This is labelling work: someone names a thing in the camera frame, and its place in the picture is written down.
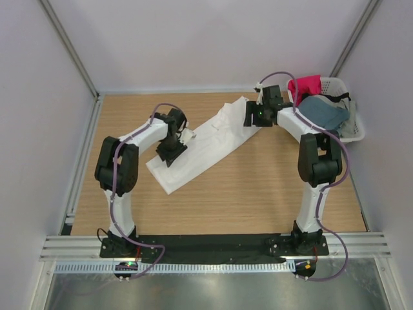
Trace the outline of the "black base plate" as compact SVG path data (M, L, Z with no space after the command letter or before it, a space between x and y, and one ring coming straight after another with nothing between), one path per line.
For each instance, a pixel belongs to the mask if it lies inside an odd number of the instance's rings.
M154 245L166 248L162 264L278 264L284 256L329 255L324 236L318 243L301 245L286 234L141 235L137 241L149 247L129 244L117 236L103 238L99 256L132 258L139 254L149 264L161 253Z

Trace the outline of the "aluminium frame rail front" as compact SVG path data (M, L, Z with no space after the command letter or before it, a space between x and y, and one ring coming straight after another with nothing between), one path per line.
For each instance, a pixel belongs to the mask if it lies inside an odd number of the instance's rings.
M390 258L381 232L341 232L339 237L350 258ZM41 262L97 260L101 243L95 236L47 236L39 255Z

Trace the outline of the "aluminium corner post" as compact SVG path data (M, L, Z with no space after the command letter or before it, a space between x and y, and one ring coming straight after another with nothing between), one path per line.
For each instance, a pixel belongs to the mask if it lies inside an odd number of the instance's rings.
M354 51L358 42L361 40L371 20L375 16L378 8L381 6L382 2L382 0L368 1L365 9L363 10L363 13L358 19L356 25L354 26L349 38L347 39L347 42L345 43L345 46L343 47L333 69L329 74L330 78L338 77L339 73L342 71L343 67L348 61L351 53Z
M52 4L48 0L38 0L39 5L45 12L48 20L51 22L52 27L54 28L59 40L63 44L66 52L69 55L69 58L72 60L74 66L79 72L81 78L83 79L86 87L91 93L92 97L95 100L99 99L99 92L97 91L94 83L92 82L83 62L81 61L74 45L72 44L63 24L61 23L59 17L57 16Z

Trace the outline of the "left aluminium corner post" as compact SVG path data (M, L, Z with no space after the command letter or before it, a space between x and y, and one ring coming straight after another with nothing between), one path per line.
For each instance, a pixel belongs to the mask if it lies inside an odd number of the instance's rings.
M59 40L63 44L66 52L69 55L69 58L72 60L74 66L79 72L81 78L83 79L86 87L91 93L92 97L95 100L99 99L99 92L97 91L94 83L92 82L83 62L81 61L74 45L72 44L63 24L61 23L59 17L57 16L52 4L48 0L38 0L39 5L45 12L48 20L51 22L52 27L54 28Z

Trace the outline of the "pink t shirt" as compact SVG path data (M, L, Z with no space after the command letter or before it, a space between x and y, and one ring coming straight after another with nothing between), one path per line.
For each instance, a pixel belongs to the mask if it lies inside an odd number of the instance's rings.
M297 90L297 99L296 106L305 99L307 96L320 95L322 93L322 83L321 76L306 76L296 79L297 83L294 80L290 80L287 83L287 89L291 92L292 97L295 98L295 92Z

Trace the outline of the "blue grey t shirt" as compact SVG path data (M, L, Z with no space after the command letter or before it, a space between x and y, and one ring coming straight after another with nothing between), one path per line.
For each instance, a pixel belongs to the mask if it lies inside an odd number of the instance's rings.
M304 117L318 127L337 131L339 124L336 120L337 112L335 108L325 103L322 95L307 96L299 104L298 109Z

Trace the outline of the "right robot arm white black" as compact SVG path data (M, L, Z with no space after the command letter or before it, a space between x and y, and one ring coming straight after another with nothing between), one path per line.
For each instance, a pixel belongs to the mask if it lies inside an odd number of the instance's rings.
M285 129L299 142L297 170L304 182L299 214L289 236L270 238L270 254L311 255L323 245L322 217L329 185L343 170L341 145L336 131L315 129L291 102L284 102L280 87L255 87L258 97L247 101L245 127L272 127Z

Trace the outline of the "white t shirt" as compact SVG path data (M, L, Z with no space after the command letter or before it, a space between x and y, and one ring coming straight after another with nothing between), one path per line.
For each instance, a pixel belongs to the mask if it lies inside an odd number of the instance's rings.
M146 163L167 194L198 177L258 132L257 127L243 125L247 101L241 96L233 103L225 103L214 117L195 129L195 138L170 167L158 156Z

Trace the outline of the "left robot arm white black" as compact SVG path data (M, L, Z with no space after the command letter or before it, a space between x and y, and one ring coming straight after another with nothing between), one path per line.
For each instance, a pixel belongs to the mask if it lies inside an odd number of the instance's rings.
M153 111L148 120L134 131L119 138L103 140L94 172L108 201L110 227L102 250L111 255L128 256L138 247L136 225L132 218L132 190L138 180L139 157L153 145L167 167L187 150L192 134L187 129L184 112L169 105L166 114Z

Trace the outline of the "white laundry basket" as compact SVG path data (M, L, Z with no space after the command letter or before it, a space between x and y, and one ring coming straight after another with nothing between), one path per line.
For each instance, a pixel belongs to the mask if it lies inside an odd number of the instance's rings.
M342 80L334 77L307 76L287 83L290 102L298 95L296 107L281 110L278 125L296 140L306 133L316 133L317 129L336 130L342 143L360 141L365 131L359 120L356 102Z

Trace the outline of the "right aluminium corner post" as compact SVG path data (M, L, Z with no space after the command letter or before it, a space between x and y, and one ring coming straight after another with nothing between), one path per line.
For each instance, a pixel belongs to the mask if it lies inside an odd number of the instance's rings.
M363 13L358 19L356 25L354 26L349 38L347 39L347 42L345 43L345 46L343 47L333 69L329 74L330 78L338 77L339 73L342 71L343 67L348 61L351 53L354 51L358 42L361 40L371 20L375 16L378 8L381 6L382 2L382 0L368 1L365 9L363 10Z

